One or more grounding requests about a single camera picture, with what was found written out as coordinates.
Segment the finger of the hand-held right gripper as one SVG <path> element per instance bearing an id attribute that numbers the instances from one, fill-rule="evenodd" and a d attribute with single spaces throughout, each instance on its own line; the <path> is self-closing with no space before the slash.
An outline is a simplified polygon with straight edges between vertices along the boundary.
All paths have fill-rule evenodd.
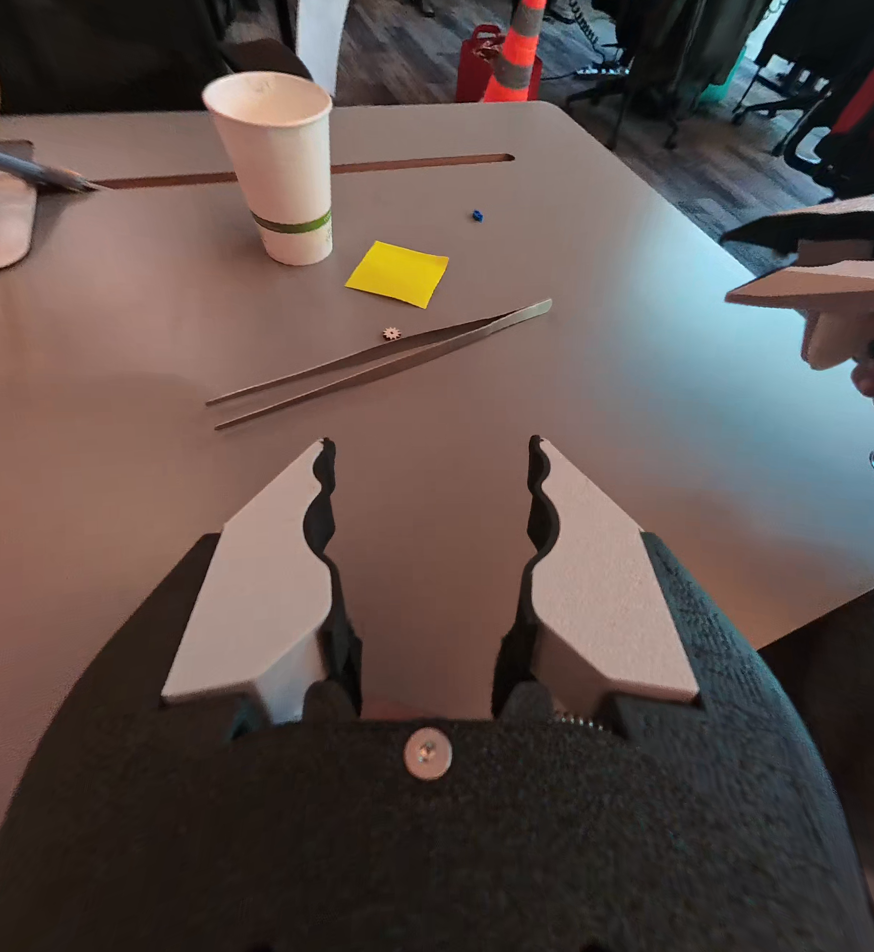
<path id="1" fill-rule="evenodd" d="M 720 242 L 764 248 L 776 257 L 797 255 L 803 244 L 844 244 L 874 261 L 874 194 L 767 215 L 725 232 Z"/>
<path id="2" fill-rule="evenodd" d="M 874 261 L 782 268 L 731 290 L 725 300 L 801 313 L 802 359 L 814 370 L 830 369 L 866 355 L 874 338 Z"/>

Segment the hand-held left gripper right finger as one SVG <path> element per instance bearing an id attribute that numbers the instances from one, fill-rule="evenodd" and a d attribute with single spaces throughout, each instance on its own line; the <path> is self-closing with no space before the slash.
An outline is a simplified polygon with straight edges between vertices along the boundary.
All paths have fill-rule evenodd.
<path id="1" fill-rule="evenodd" d="M 699 684 L 639 524 L 549 440 L 528 446 L 527 535 L 492 715 L 514 696 L 594 718 L 610 697 L 691 706 Z"/>

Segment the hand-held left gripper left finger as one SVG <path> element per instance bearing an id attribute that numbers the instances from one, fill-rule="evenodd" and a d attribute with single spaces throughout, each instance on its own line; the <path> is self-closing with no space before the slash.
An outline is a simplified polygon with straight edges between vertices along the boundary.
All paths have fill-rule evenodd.
<path id="1" fill-rule="evenodd" d="M 362 708 L 362 644 L 325 550 L 336 446 L 306 449 L 219 536 L 162 690 L 169 705 L 242 694 L 272 723 L 300 720 L 312 684 Z"/>

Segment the metal tweezers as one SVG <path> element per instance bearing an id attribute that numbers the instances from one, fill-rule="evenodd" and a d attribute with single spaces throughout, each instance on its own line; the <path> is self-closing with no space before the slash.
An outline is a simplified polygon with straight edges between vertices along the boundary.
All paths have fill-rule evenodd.
<path id="1" fill-rule="evenodd" d="M 320 386 L 312 387 L 309 390 L 256 410 L 241 413 L 224 422 L 219 422 L 215 426 L 216 431 L 226 430 L 434 362 L 445 355 L 462 350 L 494 334 L 547 315 L 552 306 L 553 300 L 549 298 L 497 316 L 416 332 L 408 336 L 402 336 L 401 339 L 395 342 L 386 342 L 382 338 L 379 343 L 369 348 L 213 397 L 205 402 L 205 406 L 215 408 L 250 398 L 265 391 L 316 377 L 323 377 L 333 372 L 348 370 L 347 375 L 328 380 Z"/>

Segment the yellow sticky note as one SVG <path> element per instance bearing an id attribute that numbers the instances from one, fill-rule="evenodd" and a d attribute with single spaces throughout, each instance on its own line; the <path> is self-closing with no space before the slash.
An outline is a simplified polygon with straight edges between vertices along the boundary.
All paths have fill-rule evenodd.
<path id="1" fill-rule="evenodd" d="M 448 264 L 446 256 L 375 241 L 348 277 L 346 288 L 426 309 Z"/>

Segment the white paper cup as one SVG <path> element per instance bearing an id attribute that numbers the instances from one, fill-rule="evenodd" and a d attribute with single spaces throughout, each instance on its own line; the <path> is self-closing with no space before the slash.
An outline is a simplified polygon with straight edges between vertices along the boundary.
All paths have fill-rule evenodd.
<path id="1" fill-rule="evenodd" d="M 293 267 L 324 261 L 333 249 L 330 96 L 260 70 L 222 76 L 202 95 L 268 256 Z"/>

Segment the grey desk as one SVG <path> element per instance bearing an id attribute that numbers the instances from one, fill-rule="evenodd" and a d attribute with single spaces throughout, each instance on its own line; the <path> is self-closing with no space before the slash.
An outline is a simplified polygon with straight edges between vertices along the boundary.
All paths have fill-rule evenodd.
<path id="1" fill-rule="evenodd" d="M 193 545 L 322 437 L 365 696 L 489 715 L 548 439 L 755 648 L 874 589 L 874 409 L 796 313 L 559 108 L 336 110 L 334 249 L 269 259 L 234 182 L 46 196 L 0 273 L 0 825 L 92 658 Z M 471 218 L 473 209 L 485 217 Z M 349 290 L 375 241 L 448 257 L 428 308 Z M 337 371 L 552 299 L 440 359 L 222 431 Z"/>

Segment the black jacket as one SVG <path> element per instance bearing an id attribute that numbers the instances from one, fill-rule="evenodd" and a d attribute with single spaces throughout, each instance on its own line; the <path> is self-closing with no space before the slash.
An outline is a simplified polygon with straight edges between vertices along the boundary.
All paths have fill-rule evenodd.
<path id="1" fill-rule="evenodd" d="M 874 40 L 874 1 L 790 1 L 758 52 L 759 68 L 773 57 L 827 80 L 846 71 Z"/>

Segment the dark green jacket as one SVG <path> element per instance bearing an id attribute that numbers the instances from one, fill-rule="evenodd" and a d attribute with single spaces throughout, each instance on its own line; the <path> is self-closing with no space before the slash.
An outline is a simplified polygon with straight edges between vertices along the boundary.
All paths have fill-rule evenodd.
<path id="1" fill-rule="evenodd" d="M 627 92 L 683 106 L 725 82 L 769 1 L 621 1 L 613 14 L 628 58 Z"/>

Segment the person's dark jacket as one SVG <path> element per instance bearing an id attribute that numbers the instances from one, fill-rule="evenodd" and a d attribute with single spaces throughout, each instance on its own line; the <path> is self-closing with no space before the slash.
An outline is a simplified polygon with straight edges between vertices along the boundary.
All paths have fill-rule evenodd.
<path id="1" fill-rule="evenodd" d="M 874 913 L 874 590 L 759 650 L 847 816 Z"/>

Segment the orange traffic cone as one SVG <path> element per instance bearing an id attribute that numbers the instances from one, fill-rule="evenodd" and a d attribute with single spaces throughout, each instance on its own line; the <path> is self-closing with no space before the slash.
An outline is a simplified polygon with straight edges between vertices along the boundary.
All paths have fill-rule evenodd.
<path id="1" fill-rule="evenodd" d="M 529 100 L 538 39 L 545 14 L 544 1 L 519 1 L 512 14 L 481 101 L 521 103 Z"/>

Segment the grey yellow scissors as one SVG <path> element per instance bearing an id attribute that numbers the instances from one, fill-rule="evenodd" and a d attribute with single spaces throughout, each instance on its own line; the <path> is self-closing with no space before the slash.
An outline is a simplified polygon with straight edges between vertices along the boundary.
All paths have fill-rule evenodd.
<path id="1" fill-rule="evenodd" d="M 102 188 L 85 177 L 67 170 L 40 165 L 0 151 L 0 173 L 12 175 L 38 188 L 71 193 L 93 192 Z"/>

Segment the white paper sheet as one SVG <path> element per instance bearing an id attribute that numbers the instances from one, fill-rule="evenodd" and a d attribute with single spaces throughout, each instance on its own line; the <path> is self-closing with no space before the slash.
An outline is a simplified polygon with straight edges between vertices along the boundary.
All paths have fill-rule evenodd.
<path id="1" fill-rule="evenodd" d="M 298 1 L 295 52 L 312 80 L 336 96 L 349 1 Z"/>

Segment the black mesh office chair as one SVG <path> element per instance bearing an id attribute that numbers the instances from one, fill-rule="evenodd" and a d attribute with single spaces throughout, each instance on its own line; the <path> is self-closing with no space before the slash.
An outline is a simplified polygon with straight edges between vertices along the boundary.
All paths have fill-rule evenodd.
<path id="1" fill-rule="evenodd" d="M 0 1 L 0 114 L 198 111 L 231 72 L 312 76 L 280 39 L 228 40 L 259 2 Z"/>

